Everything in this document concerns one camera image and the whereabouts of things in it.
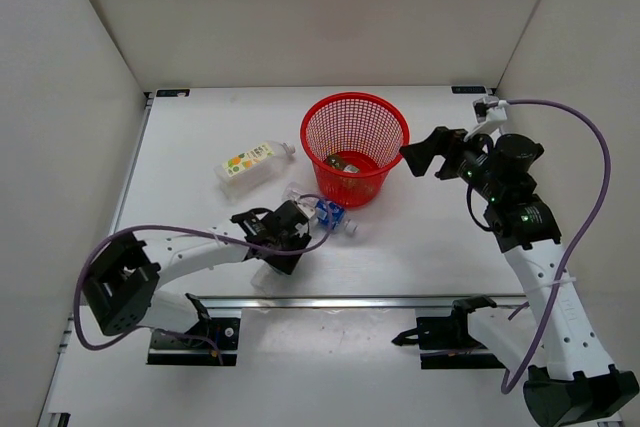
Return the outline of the clear bottle green label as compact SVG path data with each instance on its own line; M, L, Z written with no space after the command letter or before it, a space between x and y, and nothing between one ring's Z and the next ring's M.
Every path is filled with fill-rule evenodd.
M262 296L277 295L282 286L287 286L289 277L277 269L263 264L251 278L250 284L254 291Z

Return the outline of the clear bottle blue label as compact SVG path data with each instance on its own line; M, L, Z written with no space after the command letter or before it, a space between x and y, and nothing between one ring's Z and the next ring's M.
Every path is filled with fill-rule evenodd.
M349 217L346 209L333 201L327 200L320 194L309 191L303 186L292 182L283 192L284 200L304 200L316 209L316 217L310 221L312 227L323 228L327 232L341 233L354 236L358 224Z

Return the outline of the green plastic bottle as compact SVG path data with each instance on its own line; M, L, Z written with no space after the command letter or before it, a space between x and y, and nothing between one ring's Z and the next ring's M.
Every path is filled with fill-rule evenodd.
M323 163L334 170L348 174L368 174L377 169L371 158L356 151L340 151L330 154Z

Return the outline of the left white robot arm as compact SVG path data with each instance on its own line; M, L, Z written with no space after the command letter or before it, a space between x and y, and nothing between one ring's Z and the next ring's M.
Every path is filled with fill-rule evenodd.
M188 347L206 342L210 316L194 294L167 291L169 283L205 269L253 259L291 274L312 240L314 210L287 200L277 209L254 208L205 231L160 226L115 234L99 248L80 282L101 333L119 337L136 328L175 333Z

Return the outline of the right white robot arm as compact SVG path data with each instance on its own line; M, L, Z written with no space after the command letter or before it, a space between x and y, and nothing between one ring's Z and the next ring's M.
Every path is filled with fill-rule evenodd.
M447 127L400 149L414 176L424 176L440 156L438 179L459 178L468 193L486 200L485 229L516 274L536 324L526 342L513 315L493 313L488 298L469 298L469 311L449 322L450 337L460 346L487 347L505 367L502 393L520 385L538 425L569 426L613 416L638 395L639 383L633 372L615 366L581 304L567 270L570 250L529 173L543 152L523 135L493 140Z

